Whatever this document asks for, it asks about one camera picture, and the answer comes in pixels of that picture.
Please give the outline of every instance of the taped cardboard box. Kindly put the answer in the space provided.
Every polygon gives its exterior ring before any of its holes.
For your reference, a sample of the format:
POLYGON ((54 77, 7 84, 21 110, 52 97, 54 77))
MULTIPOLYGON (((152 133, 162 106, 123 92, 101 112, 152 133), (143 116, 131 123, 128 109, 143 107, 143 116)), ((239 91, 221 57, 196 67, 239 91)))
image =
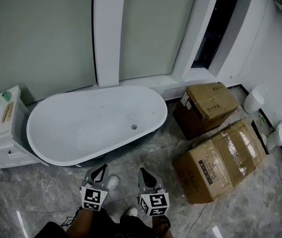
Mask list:
POLYGON ((190 140, 220 126, 239 103, 220 82, 187 87, 173 115, 190 140))
POLYGON ((190 203, 198 204, 212 202, 237 186, 264 157, 252 126, 242 119, 181 156, 173 166, 190 203))

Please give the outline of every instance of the white freestanding bathtub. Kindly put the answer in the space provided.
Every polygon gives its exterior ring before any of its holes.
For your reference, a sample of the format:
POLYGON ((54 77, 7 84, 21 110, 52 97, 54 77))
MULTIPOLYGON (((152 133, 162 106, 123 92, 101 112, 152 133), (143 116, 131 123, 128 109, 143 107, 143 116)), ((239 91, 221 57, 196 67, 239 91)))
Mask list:
POLYGON ((165 121, 167 107, 141 86, 63 93, 39 103, 27 122, 27 138, 44 161, 72 166, 130 143, 165 121))

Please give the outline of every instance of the marble floor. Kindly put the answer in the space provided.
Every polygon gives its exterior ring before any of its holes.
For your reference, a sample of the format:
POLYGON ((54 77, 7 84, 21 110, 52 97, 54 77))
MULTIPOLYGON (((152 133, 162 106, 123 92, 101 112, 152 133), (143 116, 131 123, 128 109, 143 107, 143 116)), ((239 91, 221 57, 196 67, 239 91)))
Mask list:
MULTIPOLYGON (((241 89, 230 91, 242 104, 246 95, 241 89)), ((187 141, 172 115, 174 107, 175 103, 168 104, 168 117, 160 129, 99 160, 109 165, 110 174, 121 179, 118 189, 109 194, 104 204, 113 220, 117 222, 128 207, 137 206, 138 169, 146 167, 162 178, 169 192, 168 218, 175 238, 187 237, 203 209, 189 237, 215 237, 212 228, 218 226, 224 238, 282 238, 280 149, 271 151, 263 165, 232 193, 207 206, 188 203, 172 167, 172 160, 192 145, 241 118, 254 120, 259 131, 268 135, 270 129, 261 122, 259 114, 248 115, 239 107, 219 128, 187 141)), ((79 187, 86 170, 41 164, 3 170, 0 174, 0 238, 32 238, 48 221, 61 224, 67 216, 73 216, 81 205, 79 187)), ((150 226, 151 219, 137 207, 139 217, 150 226)))

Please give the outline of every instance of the glass panel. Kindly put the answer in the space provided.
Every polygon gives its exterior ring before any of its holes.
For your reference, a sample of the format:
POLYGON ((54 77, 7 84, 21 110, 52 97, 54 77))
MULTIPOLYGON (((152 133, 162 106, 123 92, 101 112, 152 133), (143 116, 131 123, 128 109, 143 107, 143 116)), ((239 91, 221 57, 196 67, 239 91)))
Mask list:
POLYGON ((25 103, 95 84, 91 0, 0 0, 0 92, 25 103))
POLYGON ((170 74, 194 0, 125 0, 120 80, 170 74))

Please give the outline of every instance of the sink countertop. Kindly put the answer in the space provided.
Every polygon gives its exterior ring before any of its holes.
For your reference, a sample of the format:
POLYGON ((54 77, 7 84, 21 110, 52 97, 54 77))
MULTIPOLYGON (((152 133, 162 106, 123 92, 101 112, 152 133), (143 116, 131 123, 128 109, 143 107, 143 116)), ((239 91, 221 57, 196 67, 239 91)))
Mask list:
POLYGON ((15 121, 16 112, 17 112, 16 104, 18 104, 21 95, 21 90, 18 85, 8 89, 7 92, 11 93, 11 99, 9 102, 6 102, 2 97, 2 92, 0 93, 0 139, 5 137, 7 138, 13 137, 13 130, 14 130, 13 122, 15 121), (10 102, 13 102, 11 120, 2 123, 1 119, 4 110, 10 102))

